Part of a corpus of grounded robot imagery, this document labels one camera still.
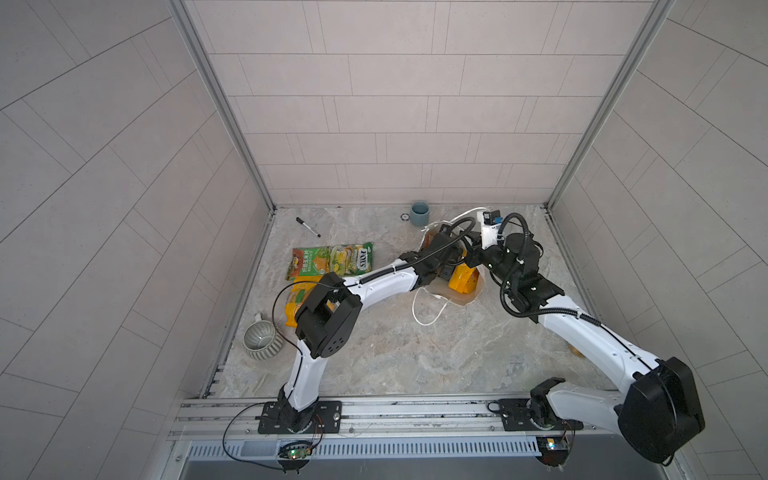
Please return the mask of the orange snack packet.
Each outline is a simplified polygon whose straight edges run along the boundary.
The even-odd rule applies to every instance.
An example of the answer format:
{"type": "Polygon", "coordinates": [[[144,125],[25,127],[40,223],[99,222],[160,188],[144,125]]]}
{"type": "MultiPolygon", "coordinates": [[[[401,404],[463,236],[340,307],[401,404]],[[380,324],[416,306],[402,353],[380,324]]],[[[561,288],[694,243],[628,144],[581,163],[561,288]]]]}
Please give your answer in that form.
{"type": "Polygon", "coordinates": [[[480,273],[476,267],[468,267],[466,264],[458,265],[449,280],[449,288],[459,294],[472,294],[477,289],[480,273]]]}

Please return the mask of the white printed paper bag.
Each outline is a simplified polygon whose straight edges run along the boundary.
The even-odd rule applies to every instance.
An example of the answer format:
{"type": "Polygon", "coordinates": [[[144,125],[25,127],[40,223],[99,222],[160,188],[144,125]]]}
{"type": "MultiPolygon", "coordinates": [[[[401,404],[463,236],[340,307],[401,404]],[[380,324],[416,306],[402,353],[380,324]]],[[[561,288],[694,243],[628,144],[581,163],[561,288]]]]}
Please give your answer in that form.
{"type": "MultiPolygon", "coordinates": [[[[422,242],[421,247],[427,247],[434,236],[438,233],[442,226],[450,225],[457,222],[459,219],[465,216],[471,216],[477,219],[480,212],[484,210],[484,207],[475,207],[467,210],[451,220],[440,220],[428,224],[422,229],[422,242]]],[[[422,327],[428,327],[433,325],[442,315],[443,311],[449,304],[464,307],[474,302],[477,297],[482,293],[486,286],[484,276],[478,267],[470,268],[464,264],[455,267],[450,275],[439,275],[426,287],[419,287],[416,290],[413,301],[411,303],[411,314],[413,319],[422,327]],[[429,321],[422,322],[416,312],[416,300],[420,293],[426,293],[435,299],[443,300],[442,307],[437,315],[429,321]]]]}

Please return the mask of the green snack packet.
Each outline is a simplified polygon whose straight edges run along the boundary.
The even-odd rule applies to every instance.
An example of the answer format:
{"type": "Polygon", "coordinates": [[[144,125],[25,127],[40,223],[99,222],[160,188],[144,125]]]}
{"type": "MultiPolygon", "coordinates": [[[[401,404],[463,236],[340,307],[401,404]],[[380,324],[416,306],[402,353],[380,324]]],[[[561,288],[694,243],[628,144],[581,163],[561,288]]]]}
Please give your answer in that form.
{"type": "Polygon", "coordinates": [[[373,269],[373,243],[334,245],[330,250],[331,270],[341,277],[358,276],[373,269]]]}

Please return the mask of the green corn chips bag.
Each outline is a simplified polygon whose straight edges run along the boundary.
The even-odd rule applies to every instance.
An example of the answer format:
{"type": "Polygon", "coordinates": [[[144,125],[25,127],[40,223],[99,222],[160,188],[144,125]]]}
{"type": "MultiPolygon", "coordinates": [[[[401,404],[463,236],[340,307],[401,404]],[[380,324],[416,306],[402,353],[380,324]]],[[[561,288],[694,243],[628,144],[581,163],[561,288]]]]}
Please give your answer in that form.
{"type": "Polygon", "coordinates": [[[328,246],[294,248],[286,273],[287,280],[298,277],[323,276],[332,271],[331,248],[328,246]]]}

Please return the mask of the yellow snack bag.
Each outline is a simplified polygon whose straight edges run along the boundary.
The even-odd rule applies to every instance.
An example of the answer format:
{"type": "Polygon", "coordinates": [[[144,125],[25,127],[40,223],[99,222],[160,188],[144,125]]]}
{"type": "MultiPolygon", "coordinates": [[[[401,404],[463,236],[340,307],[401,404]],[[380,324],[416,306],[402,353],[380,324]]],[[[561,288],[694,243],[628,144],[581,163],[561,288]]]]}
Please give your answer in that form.
{"type": "Polygon", "coordinates": [[[292,280],[292,286],[288,293],[285,305],[286,323],[291,328],[297,327],[296,315],[309,293],[322,279],[322,275],[298,276],[292,280]]]}

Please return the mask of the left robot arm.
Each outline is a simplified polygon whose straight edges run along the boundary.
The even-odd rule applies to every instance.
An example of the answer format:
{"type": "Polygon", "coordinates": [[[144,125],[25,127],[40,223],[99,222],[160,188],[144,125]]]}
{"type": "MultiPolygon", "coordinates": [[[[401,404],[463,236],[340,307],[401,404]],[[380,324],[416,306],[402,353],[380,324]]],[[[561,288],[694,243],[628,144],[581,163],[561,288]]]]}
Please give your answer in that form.
{"type": "Polygon", "coordinates": [[[278,424],[293,433],[313,420],[328,359],[350,339],[359,315],[396,295],[429,285],[444,265],[459,257],[464,232],[436,234],[430,244],[402,254],[390,265],[363,276],[328,273],[312,284],[296,314],[297,350],[290,377],[277,400],[278,424]]]}

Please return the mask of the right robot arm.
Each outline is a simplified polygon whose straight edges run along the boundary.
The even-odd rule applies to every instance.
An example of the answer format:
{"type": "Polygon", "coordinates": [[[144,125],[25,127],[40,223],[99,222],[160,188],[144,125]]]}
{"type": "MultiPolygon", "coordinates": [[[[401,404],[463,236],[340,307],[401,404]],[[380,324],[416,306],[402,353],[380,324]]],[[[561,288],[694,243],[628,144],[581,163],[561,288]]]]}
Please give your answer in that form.
{"type": "Polygon", "coordinates": [[[504,242],[473,232],[466,243],[470,266],[484,265],[511,316],[529,319],[557,334],[597,366],[612,390],[580,387],[551,377],[534,387],[528,402],[532,425],[541,430],[582,422],[621,435],[643,458],[667,465],[706,425],[688,365],[633,345],[581,309],[538,271],[541,251],[529,233],[504,242]]]}

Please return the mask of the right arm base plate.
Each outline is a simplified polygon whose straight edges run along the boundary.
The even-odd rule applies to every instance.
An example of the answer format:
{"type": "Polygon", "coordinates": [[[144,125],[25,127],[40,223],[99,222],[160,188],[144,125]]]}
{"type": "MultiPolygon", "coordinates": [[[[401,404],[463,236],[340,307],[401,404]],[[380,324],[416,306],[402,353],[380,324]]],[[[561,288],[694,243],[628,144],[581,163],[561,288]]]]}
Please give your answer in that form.
{"type": "Polygon", "coordinates": [[[529,399],[508,398],[490,401],[486,408],[500,418],[505,432],[533,430],[572,432],[584,429],[584,423],[578,420],[563,420],[559,417],[538,419],[530,408],[529,399]]]}

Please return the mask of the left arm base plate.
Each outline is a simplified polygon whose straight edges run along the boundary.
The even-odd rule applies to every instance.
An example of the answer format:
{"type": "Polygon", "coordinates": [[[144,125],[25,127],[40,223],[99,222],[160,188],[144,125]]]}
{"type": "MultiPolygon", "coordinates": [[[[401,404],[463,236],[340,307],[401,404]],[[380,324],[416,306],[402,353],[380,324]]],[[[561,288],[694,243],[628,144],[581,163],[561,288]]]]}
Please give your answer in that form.
{"type": "Polygon", "coordinates": [[[295,410],[287,402],[268,402],[262,410],[258,433],[266,434],[336,434],[340,430],[343,403],[316,401],[304,410],[295,410]]]}

